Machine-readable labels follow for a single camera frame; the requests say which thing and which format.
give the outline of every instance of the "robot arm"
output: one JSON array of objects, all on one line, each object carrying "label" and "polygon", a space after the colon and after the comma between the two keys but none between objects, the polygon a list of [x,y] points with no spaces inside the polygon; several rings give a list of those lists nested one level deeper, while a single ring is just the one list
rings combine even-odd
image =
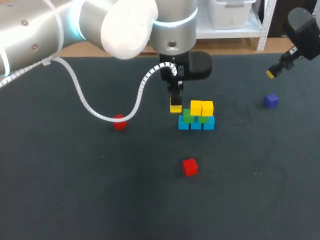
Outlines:
[{"label": "robot arm", "polygon": [[183,82],[211,74],[211,57],[196,43],[197,0],[21,0],[0,5],[0,75],[37,63],[81,41],[122,60],[150,41],[161,63],[171,104],[181,105]]},{"label": "robot arm", "polygon": [[0,75],[89,41],[119,59],[146,46],[158,17],[154,0],[21,0],[0,5]]},{"label": "robot arm", "polygon": [[267,71],[272,79],[285,68],[290,70],[294,61],[304,57],[313,60],[320,54],[320,14],[316,18],[303,8],[293,9],[283,21],[284,32],[293,42],[294,47],[280,57],[278,63]]}]

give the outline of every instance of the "wooden floor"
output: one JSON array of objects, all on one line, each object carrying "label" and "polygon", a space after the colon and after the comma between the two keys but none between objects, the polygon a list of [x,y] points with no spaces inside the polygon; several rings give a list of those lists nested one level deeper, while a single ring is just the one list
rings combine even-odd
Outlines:
[{"label": "wooden floor", "polygon": [[[287,38],[268,38],[264,51],[256,51],[258,38],[227,38],[198,40],[194,50],[204,51],[211,55],[237,55],[261,53],[285,53],[293,47]],[[152,47],[147,46],[141,55],[156,55]],[[108,53],[88,43],[80,42],[65,48],[61,57],[110,57]]]}]

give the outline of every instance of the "green cube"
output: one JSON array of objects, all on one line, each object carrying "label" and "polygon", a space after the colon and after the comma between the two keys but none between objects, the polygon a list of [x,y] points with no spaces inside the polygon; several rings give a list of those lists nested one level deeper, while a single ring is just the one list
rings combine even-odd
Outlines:
[{"label": "green cube", "polygon": [[209,123],[209,117],[208,116],[198,116],[198,123],[200,123],[200,124]]},{"label": "green cube", "polygon": [[190,109],[183,109],[183,123],[193,124],[195,121],[195,116],[190,115]]}]

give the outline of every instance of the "red cube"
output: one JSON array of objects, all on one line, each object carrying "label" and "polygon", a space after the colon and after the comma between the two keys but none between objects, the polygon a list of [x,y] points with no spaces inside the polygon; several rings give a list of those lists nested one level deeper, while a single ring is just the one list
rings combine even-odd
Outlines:
[{"label": "red cube", "polygon": [[183,161],[182,165],[183,165],[183,171],[186,177],[189,177],[198,173],[198,165],[194,158]]},{"label": "red cube", "polygon": [[[124,116],[122,114],[118,114],[117,116],[113,117],[114,119],[122,119],[124,118]],[[113,122],[113,126],[117,131],[121,131],[122,129],[124,129],[127,126],[127,122],[123,121],[123,122]]]}]

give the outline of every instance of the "black mat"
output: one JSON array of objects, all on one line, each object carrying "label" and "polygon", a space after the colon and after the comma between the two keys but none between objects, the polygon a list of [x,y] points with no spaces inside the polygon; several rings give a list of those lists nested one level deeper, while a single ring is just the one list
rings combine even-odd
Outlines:
[{"label": "black mat", "polygon": [[[0,90],[1,240],[320,239],[320,59],[268,80],[278,55],[215,56],[183,103],[214,131],[178,131],[158,74],[126,132],[87,112],[59,63]],[[128,114],[157,58],[69,58],[99,113]],[[266,94],[280,104],[264,109]],[[183,176],[196,158],[198,175]]]}]

